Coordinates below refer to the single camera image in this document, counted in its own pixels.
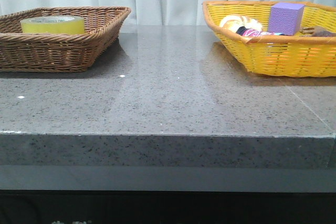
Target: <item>brown wicker basket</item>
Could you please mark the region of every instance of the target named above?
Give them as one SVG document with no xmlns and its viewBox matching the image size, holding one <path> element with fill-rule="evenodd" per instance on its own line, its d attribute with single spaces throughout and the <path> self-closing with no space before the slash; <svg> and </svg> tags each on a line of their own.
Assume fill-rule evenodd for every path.
<svg viewBox="0 0 336 224">
<path fill-rule="evenodd" d="M 0 16 L 1 72 L 82 72 L 118 37 L 128 7 L 35 8 Z M 85 20 L 85 34 L 23 34 L 20 20 L 73 15 Z"/>
</svg>

